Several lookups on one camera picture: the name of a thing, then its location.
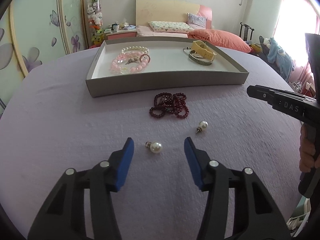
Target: window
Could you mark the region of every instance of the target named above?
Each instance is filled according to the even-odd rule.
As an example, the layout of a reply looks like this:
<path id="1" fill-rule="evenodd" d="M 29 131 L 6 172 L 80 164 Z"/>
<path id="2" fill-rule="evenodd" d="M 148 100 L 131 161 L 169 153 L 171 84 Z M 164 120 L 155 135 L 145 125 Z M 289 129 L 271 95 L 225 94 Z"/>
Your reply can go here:
<path id="1" fill-rule="evenodd" d="M 295 67 L 308 63 L 305 33 L 319 34 L 319 24 L 308 0 L 283 0 L 274 38 L 294 60 Z"/>

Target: pink bedsheet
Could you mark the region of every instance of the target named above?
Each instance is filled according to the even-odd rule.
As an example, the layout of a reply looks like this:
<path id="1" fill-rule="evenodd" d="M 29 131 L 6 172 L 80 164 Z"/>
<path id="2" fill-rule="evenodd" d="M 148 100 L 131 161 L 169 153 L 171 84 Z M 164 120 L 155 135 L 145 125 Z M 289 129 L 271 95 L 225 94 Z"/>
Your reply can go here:
<path id="1" fill-rule="evenodd" d="M 155 33 L 149 26 L 138 26 L 137 27 L 137 37 L 146 36 L 165 36 L 165 37 L 181 37 L 187 38 L 186 33 Z"/>

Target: blue clothing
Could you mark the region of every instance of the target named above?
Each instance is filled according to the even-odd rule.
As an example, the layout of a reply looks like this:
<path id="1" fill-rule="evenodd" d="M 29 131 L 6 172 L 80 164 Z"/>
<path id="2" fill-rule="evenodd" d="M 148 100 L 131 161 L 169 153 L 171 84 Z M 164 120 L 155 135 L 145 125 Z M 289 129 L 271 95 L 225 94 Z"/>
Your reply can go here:
<path id="1" fill-rule="evenodd" d="M 289 81 L 291 72 L 294 71 L 292 58 L 286 53 L 285 56 L 279 54 L 283 49 L 278 45 L 274 38 L 270 38 L 270 51 L 268 54 L 268 62 L 276 62 L 280 69 L 280 76 L 286 81 Z"/>

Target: silver bangle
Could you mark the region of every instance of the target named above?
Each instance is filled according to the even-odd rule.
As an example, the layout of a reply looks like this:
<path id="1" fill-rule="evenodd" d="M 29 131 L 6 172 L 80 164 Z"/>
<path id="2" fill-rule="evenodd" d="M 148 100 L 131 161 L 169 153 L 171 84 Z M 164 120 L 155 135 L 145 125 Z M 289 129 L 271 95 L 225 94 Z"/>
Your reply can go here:
<path id="1" fill-rule="evenodd" d="M 203 65 L 203 66 L 210 66 L 212 64 L 213 60 L 212 61 L 199 60 L 195 56 L 193 56 L 194 53 L 196 53 L 196 51 L 194 51 L 194 50 L 189 52 L 189 59 L 191 59 L 192 61 L 194 61 L 200 65 Z"/>
<path id="2" fill-rule="evenodd" d="M 185 52 L 185 49 L 191 49 L 191 47 L 186 47 L 183 49 L 183 52 L 186 54 L 186 55 L 189 55 L 189 53 Z"/>

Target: blue gripper pad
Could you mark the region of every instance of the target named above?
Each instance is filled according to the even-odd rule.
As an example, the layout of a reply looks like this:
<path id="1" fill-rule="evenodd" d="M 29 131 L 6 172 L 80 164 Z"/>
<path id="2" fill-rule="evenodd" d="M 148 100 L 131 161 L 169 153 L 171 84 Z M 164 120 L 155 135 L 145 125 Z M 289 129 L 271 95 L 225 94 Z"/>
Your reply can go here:
<path id="1" fill-rule="evenodd" d="M 184 140 L 184 153 L 188 160 L 193 181 L 201 190 L 204 186 L 202 174 L 204 173 L 210 158 L 205 151 L 199 150 L 195 147 L 190 137 L 187 137 Z"/>
<path id="2" fill-rule="evenodd" d="M 123 149 L 113 152 L 108 160 L 112 168 L 116 170 L 116 181 L 114 183 L 114 187 L 117 191 L 119 191 L 125 183 L 133 152 L 134 142 L 131 138 L 128 138 Z"/>

